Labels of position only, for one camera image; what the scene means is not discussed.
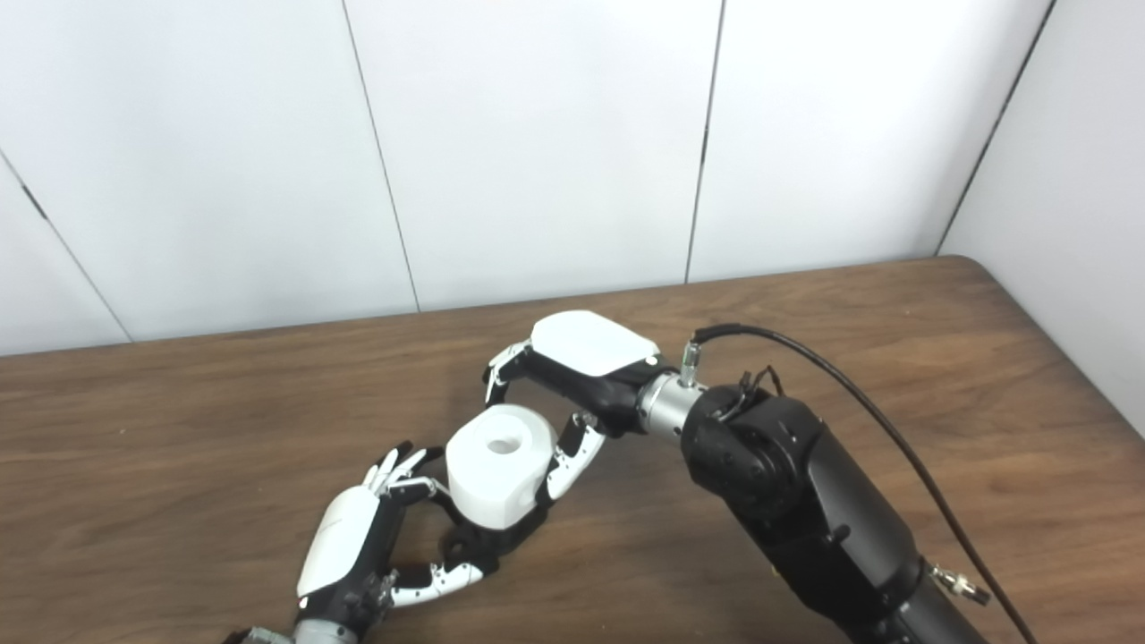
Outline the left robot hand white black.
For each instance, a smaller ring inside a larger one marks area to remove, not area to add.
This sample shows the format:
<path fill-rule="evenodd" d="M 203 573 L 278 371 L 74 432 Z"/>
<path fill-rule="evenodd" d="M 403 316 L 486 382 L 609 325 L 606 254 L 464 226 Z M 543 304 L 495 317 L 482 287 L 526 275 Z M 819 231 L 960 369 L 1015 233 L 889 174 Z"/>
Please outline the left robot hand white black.
<path fill-rule="evenodd" d="M 293 643 L 361 643 L 393 610 L 439 600 L 492 574 L 488 561 L 394 563 L 409 508 L 432 502 L 461 518 L 445 484 L 420 474 L 443 451 L 398 443 L 330 502 L 297 582 Z"/>

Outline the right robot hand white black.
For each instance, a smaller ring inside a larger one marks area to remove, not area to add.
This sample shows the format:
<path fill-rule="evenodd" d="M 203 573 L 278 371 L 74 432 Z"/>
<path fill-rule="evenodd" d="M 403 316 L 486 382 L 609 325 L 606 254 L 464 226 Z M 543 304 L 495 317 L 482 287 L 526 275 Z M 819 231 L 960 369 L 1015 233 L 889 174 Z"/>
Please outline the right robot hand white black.
<path fill-rule="evenodd" d="M 564 496 L 609 437 L 658 435 L 681 445 L 684 424 L 705 386 L 698 383 L 700 344 L 684 346 L 676 367 L 657 343 L 594 311 L 559 311 L 540 319 L 524 341 L 512 343 L 485 367 L 484 403 L 505 402 L 514 382 L 528 380 L 575 405 L 539 487 L 539 504 Z"/>

